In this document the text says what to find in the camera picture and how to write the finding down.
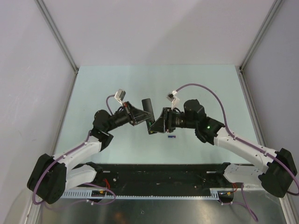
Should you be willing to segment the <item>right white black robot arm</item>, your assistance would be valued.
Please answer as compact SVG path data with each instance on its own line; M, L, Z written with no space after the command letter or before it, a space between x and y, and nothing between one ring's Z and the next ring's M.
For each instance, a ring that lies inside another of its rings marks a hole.
M241 139L228 131L223 123L207 116L196 99L187 100L183 112L163 108L158 119L147 121L147 127L149 133L171 133L176 128L193 129L201 142L224 148L254 165L262 187L279 198L288 193L298 173L290 151L284 148L277 151Z

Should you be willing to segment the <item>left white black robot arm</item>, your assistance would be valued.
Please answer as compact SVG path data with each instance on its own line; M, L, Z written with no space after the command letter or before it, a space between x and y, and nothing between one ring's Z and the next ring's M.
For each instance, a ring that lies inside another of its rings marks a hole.
M114 114L99 110L94 115L93 127L87 138L75 148L50 156L41 155L27 182L27 188L33 192L32 202L38 205L36 196L48 204L55 203L63 193L82 184L99 186L103 182L102 169L93 162L77 167L88 157L108 147L113 139L110 131L130 124L136 126L142 122L153 122L154 112L149 98L142 100L142 109L124 102Z

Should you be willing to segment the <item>black remote control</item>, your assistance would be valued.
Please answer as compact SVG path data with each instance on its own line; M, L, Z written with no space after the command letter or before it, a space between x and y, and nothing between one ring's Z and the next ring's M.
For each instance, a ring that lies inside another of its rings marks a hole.
M152 108L152 103L150 98L146 98L142 100L143 110L146 111L150 116L146 120L146 125L148 129L148 134L155 134L154 131L150 130L151 125L149 125L149 121L152 121L152 124L155 122L154 112Z

